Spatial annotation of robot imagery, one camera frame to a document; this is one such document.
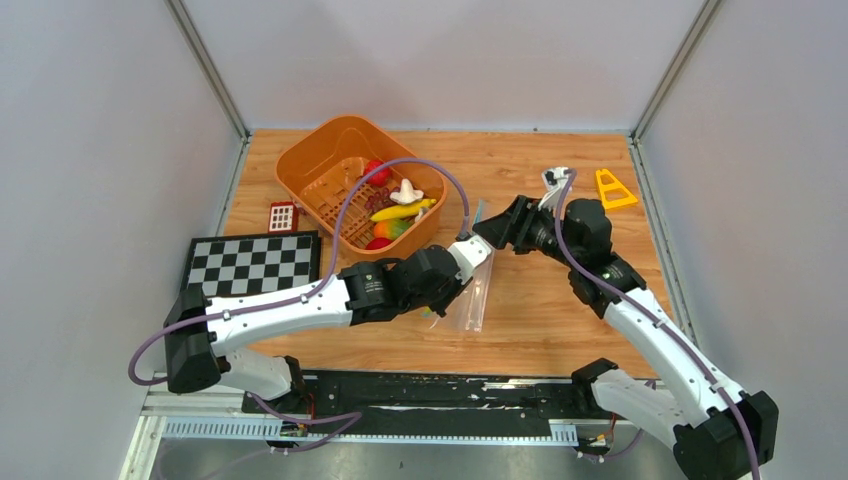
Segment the clear zip top bag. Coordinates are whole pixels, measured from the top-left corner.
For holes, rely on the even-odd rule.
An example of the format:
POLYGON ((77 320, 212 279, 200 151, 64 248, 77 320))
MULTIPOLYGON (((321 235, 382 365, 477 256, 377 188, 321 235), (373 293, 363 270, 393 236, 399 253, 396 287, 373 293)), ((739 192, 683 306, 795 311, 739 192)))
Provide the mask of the clear zip top bag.
MULTIPOLYGON (((473 218, 469 221, 468 231, 459 235, 457 241, 466 240, 472 235, 472 227, 482 219, 485 202, 480 200, 473 218)), ((439 317, 430 312, 432 323, 429 328, 445 327, 463 333, 480 333, 483 329, 486 303, 493 271, 494 253, 475 271, 464 292, 448 307, 447 315, 439 317)))

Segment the white toy mushroom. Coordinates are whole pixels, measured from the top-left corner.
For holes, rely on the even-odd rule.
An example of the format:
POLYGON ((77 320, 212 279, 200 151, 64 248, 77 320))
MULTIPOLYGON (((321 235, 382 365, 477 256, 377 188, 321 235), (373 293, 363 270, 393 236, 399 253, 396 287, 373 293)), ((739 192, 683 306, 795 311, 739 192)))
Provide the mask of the white toy mushroom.
POLYGON ((389 193, 389 199, 397 205, 411 205, 424 198, 424 193, 414 187, 409 179, 404 178, 400 186, 389 193))

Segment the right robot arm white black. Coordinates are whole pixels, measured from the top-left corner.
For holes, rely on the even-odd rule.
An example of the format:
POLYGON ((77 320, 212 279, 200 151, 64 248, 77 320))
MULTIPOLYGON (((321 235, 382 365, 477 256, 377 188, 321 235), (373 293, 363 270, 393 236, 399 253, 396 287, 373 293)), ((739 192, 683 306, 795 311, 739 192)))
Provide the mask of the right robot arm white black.
POLYGON ((607 359, 572 374, 571 403, 584 417, 603 410, 667 446, 689 479, 758 479, 773 457, 779 410, 764 391, 748 393, 724 374, 665 313, 645 280, 616 254, 612 223, 598 200, 562 213, 518 196, 474 232, 496 249, 539 251, 569 268, 574 295, 620 332, 664 387, 635 380, 607 359))

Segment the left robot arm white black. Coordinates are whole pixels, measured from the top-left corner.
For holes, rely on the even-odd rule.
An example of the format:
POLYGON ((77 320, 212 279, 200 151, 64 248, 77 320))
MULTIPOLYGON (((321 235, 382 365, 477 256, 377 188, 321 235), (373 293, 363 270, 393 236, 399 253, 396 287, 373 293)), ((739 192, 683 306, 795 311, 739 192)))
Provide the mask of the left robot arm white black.
POLYGON ((423 307, 443 316, 488 255, 469 239, 405 260, 358 262, 327 281, 265 294, 209 299, 191 286, 164 323, 167 388, 186 394, 222 384, 296 412, 307 390, 297 362, 251 352, 249 345, 304 330, 388 322, 423 307))

